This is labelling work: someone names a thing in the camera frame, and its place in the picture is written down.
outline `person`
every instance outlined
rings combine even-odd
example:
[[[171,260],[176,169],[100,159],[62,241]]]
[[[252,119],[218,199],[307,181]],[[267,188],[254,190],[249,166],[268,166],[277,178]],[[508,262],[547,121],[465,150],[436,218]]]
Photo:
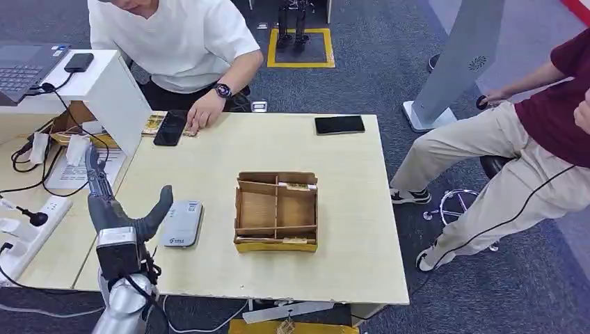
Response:
[[[572,79],[557,83],[568,77]],[[557,84],[520,103],[506,101],[553,83]],[[487,94],[484,102],[497,105],[495,108],[435,129],[413,143],[390,183],[394,204],[428,203],[428,183],[458,161],[483,155],[514,158],[465,214],[418,255],[418,270],[431,271],[456,255],[478,253],[545,218],[559,218],[590,205],[589,88],[587,29],[553,49],[550,61],[533,73]],[[493,228],[515,217],[533,190],[570,167],[537,191],[518,218]],[[489,228],[493,229],[475,237]]]
[[[88,0],[93,49],[118,49],[151,74],[154,110],[189,110],[193,133],[222,111],[250,110],[263,56],[231,0]]]

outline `small box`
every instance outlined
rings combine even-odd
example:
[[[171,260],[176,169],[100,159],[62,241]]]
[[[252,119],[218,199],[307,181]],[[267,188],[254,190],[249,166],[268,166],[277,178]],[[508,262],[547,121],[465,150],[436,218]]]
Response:
[[[240,173],[234,243],[248,251],[317,250],[317,178],[313,173]]]

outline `laptop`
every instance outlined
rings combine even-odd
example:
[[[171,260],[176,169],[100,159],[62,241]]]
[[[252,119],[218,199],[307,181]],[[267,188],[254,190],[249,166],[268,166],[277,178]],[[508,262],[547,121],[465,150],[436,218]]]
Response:
[[[0,41],[0,106],[17,106],[63,59],[71,45]]]

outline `beige pants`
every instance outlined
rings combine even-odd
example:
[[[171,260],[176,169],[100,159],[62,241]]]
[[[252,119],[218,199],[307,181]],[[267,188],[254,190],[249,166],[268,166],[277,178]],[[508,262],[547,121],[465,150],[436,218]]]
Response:
[[[494,109],[419,137],[391,181],[399,190],[421,191],[453,164],[482,155],[515,157],[481,191],[467,212],[446,226],[425,261],[434,265],[447,251],[476,234],[513,218],[542,183],[571,165],[544,150],[521,125],[514,105]],[[523,213],[467,246],[450,253],[475,254],[505,235],[526,230],[545,218],[559,218],[590,205],[590,169],[574,167],[544,186]]]

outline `cardboard compartment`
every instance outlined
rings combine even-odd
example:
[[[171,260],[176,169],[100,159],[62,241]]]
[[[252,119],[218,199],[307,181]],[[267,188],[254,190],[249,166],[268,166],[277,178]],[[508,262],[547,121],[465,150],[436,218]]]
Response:
[[[76,122],[80,125],[84,122],[96,120],[94,115],[88,110],[86,105],[82,101],[72,101],[69,107],[70,113],[74,116]],[[86,133],[82,129],[78,128],[72,117],[68,115],[67,111],[56,117],[54,126],[51,129],[50,136],[55,139],[59,145],[67,146],[70,143],[70,137],[73,134],[85,135]],[[117,143],[113,140],[111,135],[96,134],[97,138],[100,138],[108,145],[109,148],[119,148]],[[90,137],[90,141],[98,148],[104,148],[104,144],[96,140],[96,138]]]
[[[317,249],[313,173],[240,173],[238,185],[234,243],[239,252]]]

